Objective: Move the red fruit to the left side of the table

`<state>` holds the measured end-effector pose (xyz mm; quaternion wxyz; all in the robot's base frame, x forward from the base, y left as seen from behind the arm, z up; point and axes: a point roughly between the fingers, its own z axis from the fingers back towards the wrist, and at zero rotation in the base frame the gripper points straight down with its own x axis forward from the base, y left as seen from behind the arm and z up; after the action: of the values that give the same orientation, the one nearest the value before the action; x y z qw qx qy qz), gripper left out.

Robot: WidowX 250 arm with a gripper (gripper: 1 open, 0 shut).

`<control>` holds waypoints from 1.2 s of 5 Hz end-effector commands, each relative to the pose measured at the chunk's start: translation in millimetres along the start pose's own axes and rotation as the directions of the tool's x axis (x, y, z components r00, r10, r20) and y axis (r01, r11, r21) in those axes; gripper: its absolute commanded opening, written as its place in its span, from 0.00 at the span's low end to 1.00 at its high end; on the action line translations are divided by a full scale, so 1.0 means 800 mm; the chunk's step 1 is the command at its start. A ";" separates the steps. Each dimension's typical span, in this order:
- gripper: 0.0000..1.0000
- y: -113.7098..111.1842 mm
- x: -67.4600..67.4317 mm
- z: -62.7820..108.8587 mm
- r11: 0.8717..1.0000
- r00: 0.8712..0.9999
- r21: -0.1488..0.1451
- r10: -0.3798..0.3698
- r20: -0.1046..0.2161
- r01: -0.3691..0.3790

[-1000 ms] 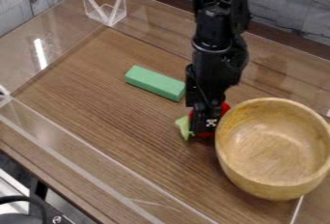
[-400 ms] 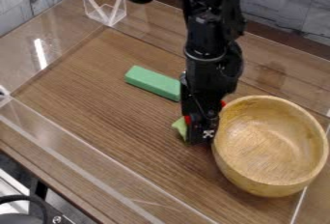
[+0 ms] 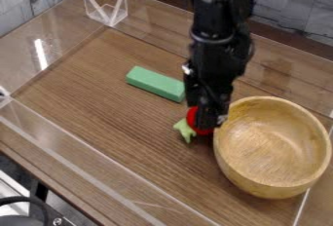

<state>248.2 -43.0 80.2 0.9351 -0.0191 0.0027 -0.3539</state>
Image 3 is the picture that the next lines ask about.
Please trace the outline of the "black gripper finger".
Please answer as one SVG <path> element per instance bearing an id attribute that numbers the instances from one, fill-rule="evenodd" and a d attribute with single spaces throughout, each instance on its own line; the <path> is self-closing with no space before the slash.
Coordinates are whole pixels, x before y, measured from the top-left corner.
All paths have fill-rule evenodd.
<path id="1" fill-rule="evenodd" d="M 199 130 L 212 130 L 218 128 L 228 112 L 230 96 L 222 94 L 216 100 L 207 96 L 199 98 L 198 111 L 195 113 L 195 127 Z"/>
<path id="2" fill-rule="evenodd" d="M 187 106 L 200 106 L 202 85 L 198 79 L 196 72 L 190 63 L 184 63 L 182 65 L 182 70 Z"/>

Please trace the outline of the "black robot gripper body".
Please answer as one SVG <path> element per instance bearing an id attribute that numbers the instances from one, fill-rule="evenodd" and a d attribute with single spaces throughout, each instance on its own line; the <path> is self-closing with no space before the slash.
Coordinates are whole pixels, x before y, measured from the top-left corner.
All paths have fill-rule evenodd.
<path id="1" fill-rule="evenodd" d="M 196 72 L 202 96 L 203 91 L 214 98 L 222 94 L 231 95 L 232 81 L 244 73 L 252 52 L 254 44 L 247 32 L 236 32 L 226 44 L 192 41 L 186 63 Z"/>

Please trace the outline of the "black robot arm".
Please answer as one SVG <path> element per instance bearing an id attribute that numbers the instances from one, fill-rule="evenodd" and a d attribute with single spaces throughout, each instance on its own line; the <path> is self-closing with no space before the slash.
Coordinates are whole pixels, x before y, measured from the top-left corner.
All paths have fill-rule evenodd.
<path id="1" fill-rule="evenodd" d="M 232 83 L 254 54 L 247 20 L 254 0 L 190 0 L 192 5 L 188 59 L 182 65 L 187 106 L 199 131 L 227 118 Z"/>

